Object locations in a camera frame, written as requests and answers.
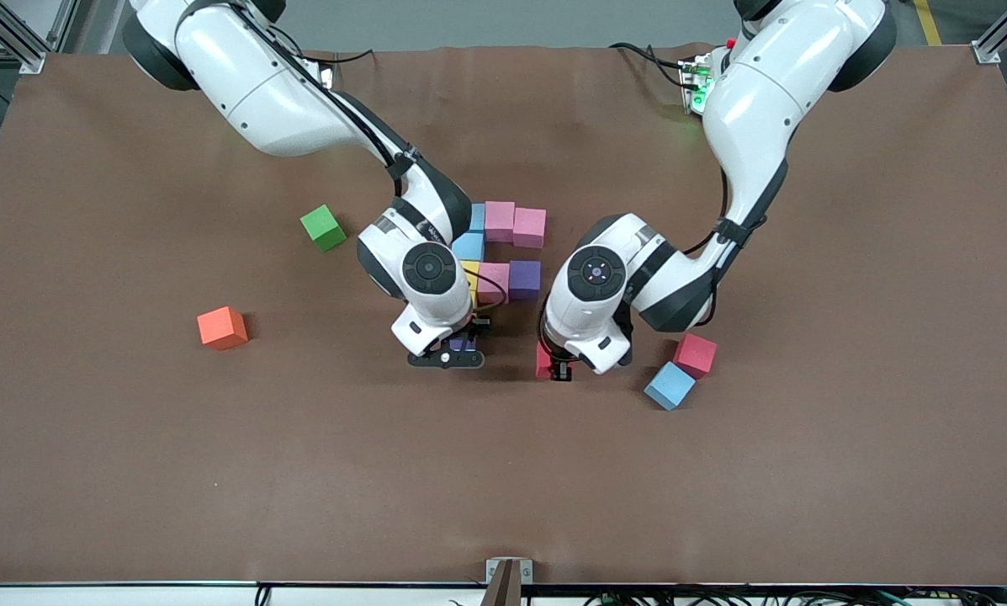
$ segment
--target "cube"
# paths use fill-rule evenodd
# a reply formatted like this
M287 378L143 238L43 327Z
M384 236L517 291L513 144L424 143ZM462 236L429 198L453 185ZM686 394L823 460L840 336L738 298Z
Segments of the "cube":
M657 400L664 410L673 411L679 408L695 384L694 377L684 372L683 368L668 362L645 388L645 395Z
M329 252L345 241L345 234L342 234L342 229L338 226L338 221L334 219L326 203L304 215L302 225L304 231L308 232L308 238L311 238L317 249L322 252Z
M541 262L511 261L508 278L511 300L538 300L541 297Z
M510 243L514 237L514 202L484 203L484 241Z
M484 204L474 203L472 213L469 214L469 232L473 234L484 234Z
M484 234L465 234L457 237L450 249L459 261L484 261Z
M683 335L672 361L694 378L703 378L712 369L712 359L716 356L716 344L708 338L696 334Z
M545 345L537 344L537 372L535 372L537 378L552 378L552 356L549 354L549 350L545 349Z
M514 211L514 245L523 249L545 248L545 222L549 211L542 208L516 208Z
M511 276L511 265L508 264L480 264L480 280L477 280L477 302L481 306L488 303L506 303L508 283ZM494 281L502 288L502 292L495 285L488 283Z
M230 307L196 316L196 327L200 329L200 342L215 351L249 342L249 334L245 330L245 318Z
M476 340L476 337L471 338L471 337L466 336L466 337L463 338L463 337L460 337L460 336L452 336L447 341L447 346L452 351L461 351L462 350L461 349L461 347L462 347L462 341L465 341L465 350L466 351L476 351L477 350L477 340Z

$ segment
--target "red cube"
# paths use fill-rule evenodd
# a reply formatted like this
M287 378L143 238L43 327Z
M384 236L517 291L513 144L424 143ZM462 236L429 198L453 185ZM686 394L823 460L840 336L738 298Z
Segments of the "red cube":
M200 329L200 342L218 351L249 342L245 318L230 307L196 316L196 327Z
M552 378L552 356L545 345L537 344L537 378Z
M712 359L716 356L716 344L708 338L687 333L676 348L672 361L694 378L702 378L712 369Z

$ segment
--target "stack of cubes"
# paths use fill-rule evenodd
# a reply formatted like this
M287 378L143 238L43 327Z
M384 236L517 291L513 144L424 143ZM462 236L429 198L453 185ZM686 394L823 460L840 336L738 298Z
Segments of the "stack of cubes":
M454 256L468 271L466 277L473 296L473 307L540 298L540 261L515 260L508 264L492 264L484 261L484 245L494 242L523 249L543 249L547 214L544 209L522 208L514 202L473 204L469 231L452 243Z
M698 380L711 371L715 356L715 342L696 334L684 334L675 356L653 377L645 395L665 410L676 410Z

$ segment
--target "blue cube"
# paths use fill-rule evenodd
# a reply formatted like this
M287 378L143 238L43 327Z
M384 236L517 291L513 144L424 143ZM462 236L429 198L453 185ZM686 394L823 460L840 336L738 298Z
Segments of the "blue cube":
M675 362L668 362L645 388L645 395L657 400L664 410L673 411L679 408L695 383L694 377L677 367Z
M469 218L469 231L473 234L484 234L484 204L474 203L473 214Z
M484 234L466 232L450 245L459 261L484 261Z

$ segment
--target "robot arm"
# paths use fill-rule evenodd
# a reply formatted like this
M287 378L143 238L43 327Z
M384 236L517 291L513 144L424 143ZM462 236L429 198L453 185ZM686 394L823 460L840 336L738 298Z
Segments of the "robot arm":
M716 286L786 177L784 154L800 121L826 90L850 89L875 71L895 43L883 0L735 0L735 7L745 35L707 56L702 84L708 145L730 184L727 212L697 259L632 213L595 223L545 302L541 341L559 369L581 360L600 374L625 363L630 342L621 341L621 318L629 307L661 332L688 330L708 314ZM585 264L590 255L621 259L611 276L621 287L605 284L594 299L581 294L598 280Z
M391 206L357 238L357 260L407 307L392 332L420 356L465 326L468 282L450 244L469 226L468 196L379 116L329 89L319 62L294 56L269 28L284 0L134 0L126 48L153 80L200 90L257 149L294 157L363 146L395 180Z

